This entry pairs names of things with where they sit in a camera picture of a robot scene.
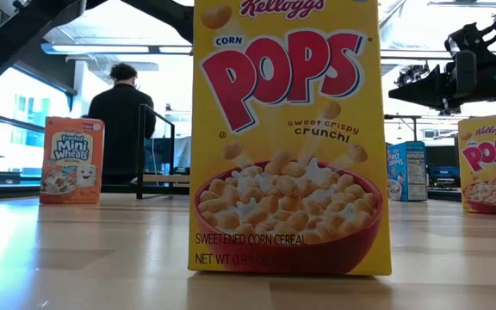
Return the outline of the wooden shelf with black frame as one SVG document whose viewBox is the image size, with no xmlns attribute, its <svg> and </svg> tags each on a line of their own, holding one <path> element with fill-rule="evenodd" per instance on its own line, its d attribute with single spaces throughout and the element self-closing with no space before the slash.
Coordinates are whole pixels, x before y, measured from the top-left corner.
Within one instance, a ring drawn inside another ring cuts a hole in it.
<svg viewBox="0 0 496 310">
<path fill-rule="evenodd" d="M 169 137 L 169 173 L 167 175 L 159 175 L 155 173 L 154 175 L 145 174 L 145 139 L 146 139 L 146 115 L 150 114 L 155 118 L 160 119 L 166 125 L 170 127 L 170 137 Z M 174 173 L 175 170 L 175 125 L 165 119 L 162 115 L 155 112 L 153 108 L 146 104 L 141 104 L 139 106 L 139 126 L 138 126 L 138 138 L 137 138 L 137 181 L 135 184 L 135 194 L 138 200 L 143 198 L 147 187 L 145 186 L 145 180 L 149 183 L 167 183 L 168 189 L 171 195 L 178 195 L 179 192 L 175 190 L 174 185 L 187 184 L 190 181 L 190 176 L 188 175 L 178 175 Z"/>
</svg>

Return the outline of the orange Mini Wheats cereal box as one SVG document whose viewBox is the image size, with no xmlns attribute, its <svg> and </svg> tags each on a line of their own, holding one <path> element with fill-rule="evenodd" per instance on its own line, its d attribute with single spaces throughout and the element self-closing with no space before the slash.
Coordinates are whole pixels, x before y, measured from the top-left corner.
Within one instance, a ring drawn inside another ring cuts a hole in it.
<svg viewBox="0 0 496 310">
<path fill-rule="evenodd" d="M 40 203 L 97 204 L 102 187 L 104 123 L 47 117 Z"/>
</svg>

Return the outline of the person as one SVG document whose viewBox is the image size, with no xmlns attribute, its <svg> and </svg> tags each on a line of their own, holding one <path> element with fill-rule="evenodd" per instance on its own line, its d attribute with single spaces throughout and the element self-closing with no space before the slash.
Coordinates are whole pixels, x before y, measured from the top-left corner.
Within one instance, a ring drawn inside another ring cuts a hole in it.
<svg viewBox="0 0 496 310">
<path fill-rule="evenodd" d="M 92 98 L 87 116 L 105 125 L 102 182 L 128 184 L 137 176 L 140 106 L 154 103 L 135 88 L 138 72 L 132 66 L 114 65 L 110 77 L 114 86 Z"/>
</svg>

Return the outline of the blue Rice Krispies cereal box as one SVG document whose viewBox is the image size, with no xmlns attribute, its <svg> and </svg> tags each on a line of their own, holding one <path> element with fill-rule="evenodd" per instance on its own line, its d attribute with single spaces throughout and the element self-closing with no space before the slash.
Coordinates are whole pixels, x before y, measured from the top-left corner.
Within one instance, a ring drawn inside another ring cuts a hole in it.
<svg viewBox="0 0 496 310">
<path fill-rule="evenodd" d="M 427 200 L 425 144 L 408 141 L 387 148 L 387 188 L 392 200 Z"/>
</svg>

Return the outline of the black aluminium table frame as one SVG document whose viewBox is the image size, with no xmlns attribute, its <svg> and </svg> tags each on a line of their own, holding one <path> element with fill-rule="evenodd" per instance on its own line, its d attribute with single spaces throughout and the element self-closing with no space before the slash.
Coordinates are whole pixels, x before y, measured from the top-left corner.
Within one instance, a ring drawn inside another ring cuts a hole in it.
<svg viewBox="0 0 496 310">
<path fill-rule="evenodd" d="M 102 192 L 111 194 L 137 193 L 135 186 L 127 185 L 103 185 Z M 40 188 L 36 184 L 0 185 L 0 199 L 36 196 L 39 193 Z M 143 196 L 146 195 L 189 195 L 189 186 L 174 186 L 173 188 L 145 186 L 143 188 Z M 458 190 L 432 189 L 428 191 L 428 198 L 432 200 L 460 202 L 462 200 L 462 195 Z"/>
</svg>

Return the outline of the blue partition panel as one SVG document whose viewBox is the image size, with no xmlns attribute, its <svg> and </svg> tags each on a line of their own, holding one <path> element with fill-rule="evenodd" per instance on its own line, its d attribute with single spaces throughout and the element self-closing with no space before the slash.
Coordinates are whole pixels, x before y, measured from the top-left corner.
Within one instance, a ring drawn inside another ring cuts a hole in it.
<svg viewBox="0 0 496 310">
<path fill-rule="evenodd" d="M 171 139 L 155 138 L 144 141 L 144 172 L 164 175 L 170 172 Z"/>
</svg>

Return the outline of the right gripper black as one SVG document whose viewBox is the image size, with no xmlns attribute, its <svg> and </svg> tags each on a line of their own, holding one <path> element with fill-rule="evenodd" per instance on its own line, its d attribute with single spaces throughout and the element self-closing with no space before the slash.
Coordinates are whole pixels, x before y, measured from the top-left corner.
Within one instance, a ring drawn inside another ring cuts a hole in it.
<svg viewBox="0 0 496 310">
<path fill-rule="evenodd" d="M 475 53 L 458 52 L 451 77 L 448 86 L 454 86 L 454 92 L 444 98 L 444 105 L 445 78 L 439 65 L 417 82 L 400 88 L 395 85 L 388 96 L 404 101 L 402 112 L 407 115 L 440 115 L 444 106 L 447 114 L 459 113 L 464 103 L 496 101 L 496 55 L 491 62 L 479 65 Z"/>
</svg>

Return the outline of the black ceiling fixture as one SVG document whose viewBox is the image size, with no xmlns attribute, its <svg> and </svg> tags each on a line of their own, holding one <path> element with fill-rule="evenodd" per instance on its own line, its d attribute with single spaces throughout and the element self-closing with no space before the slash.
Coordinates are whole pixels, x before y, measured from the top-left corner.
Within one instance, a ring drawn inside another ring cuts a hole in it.
<svg viewBox="0 0 496 310">
<path fill-rule="evenodd" d="M 417 82 L 426 78 L 430 73 L 430 68 L 427 64 L 424 65 L 406 65 L 400 69 L 399 76 L 394 84 L 400 88 L 407 84 Z"/>
</svg>

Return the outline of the yellow Corn Pops cereal box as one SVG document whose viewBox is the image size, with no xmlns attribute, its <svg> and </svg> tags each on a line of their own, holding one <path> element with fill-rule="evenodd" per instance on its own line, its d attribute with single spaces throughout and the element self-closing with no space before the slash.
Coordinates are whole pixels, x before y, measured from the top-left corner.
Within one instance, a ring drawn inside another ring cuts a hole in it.
<svg viewBox="0 0 496 310">
<path fill-rule="evenodd" d="M 496 214 L 496 115 L 458 122 L 462 208 Z"/>
<path fill-rule="evenodd" d="M 195 0 L 193 271 L 392 271 L 379 0 Z"/>
</svg>

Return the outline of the overhead LED light bar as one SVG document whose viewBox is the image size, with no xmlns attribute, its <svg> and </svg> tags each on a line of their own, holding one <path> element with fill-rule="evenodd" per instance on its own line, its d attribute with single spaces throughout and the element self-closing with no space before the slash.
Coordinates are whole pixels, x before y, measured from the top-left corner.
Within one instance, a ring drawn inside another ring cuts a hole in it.
<svg viewBox="0 0 496 310">
<path fill-rule="evenodd" d="M 191 54 L 191 46 L 129 46 L 129 45 L 79 45 L 42 43 L 41 50 L 46 54 L 80 55 L 80 54 Z M 449 60 L 448 52 L 420 50 L 381 50 L 382 59 L 429 59 Z"/>
</svg>

